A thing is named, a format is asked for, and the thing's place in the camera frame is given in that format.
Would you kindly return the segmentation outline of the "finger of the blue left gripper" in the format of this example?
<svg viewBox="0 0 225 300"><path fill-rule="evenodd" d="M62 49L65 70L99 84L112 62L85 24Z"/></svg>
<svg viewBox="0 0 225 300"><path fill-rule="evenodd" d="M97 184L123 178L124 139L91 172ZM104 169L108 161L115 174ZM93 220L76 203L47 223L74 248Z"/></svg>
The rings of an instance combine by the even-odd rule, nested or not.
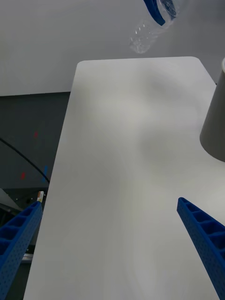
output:
<svg viewBox="0 0 225 300"><path fill-rule="evenodd" d="M171 20L176 18L176 9L172 0L164 0L164 7L167 10Z"/></svg>
<svg viewBox="0 0 225 300"><path fill-rule="evenodd" d="M153 18L153 20L160 26L165 24L165 20L163 19L157 5L156 0L144 0L145 6Z"/></svg>

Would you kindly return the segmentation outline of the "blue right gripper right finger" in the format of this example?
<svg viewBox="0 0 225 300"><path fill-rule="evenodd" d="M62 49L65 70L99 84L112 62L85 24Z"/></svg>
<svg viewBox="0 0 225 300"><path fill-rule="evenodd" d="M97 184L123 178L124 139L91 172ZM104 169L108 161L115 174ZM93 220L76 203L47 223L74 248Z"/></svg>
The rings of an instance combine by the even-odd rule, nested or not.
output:
<svg viewBox="0 0 225 300"><path fill-rule="evenodd" d="M180 197L179 214L219 299L225 299L225 226Z"/></svg>

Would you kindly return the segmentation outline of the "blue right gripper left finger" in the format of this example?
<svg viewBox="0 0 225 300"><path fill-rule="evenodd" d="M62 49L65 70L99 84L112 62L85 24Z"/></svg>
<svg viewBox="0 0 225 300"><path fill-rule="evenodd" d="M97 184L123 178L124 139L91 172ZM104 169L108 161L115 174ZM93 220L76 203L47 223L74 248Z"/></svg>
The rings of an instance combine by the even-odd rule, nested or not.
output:
<svg viewBox="0 0 225 300"><path fill-rule="evenodd" d="M2 300L6 298L42 215L42 204L36 201L0 228L0 299Z"/></svg>

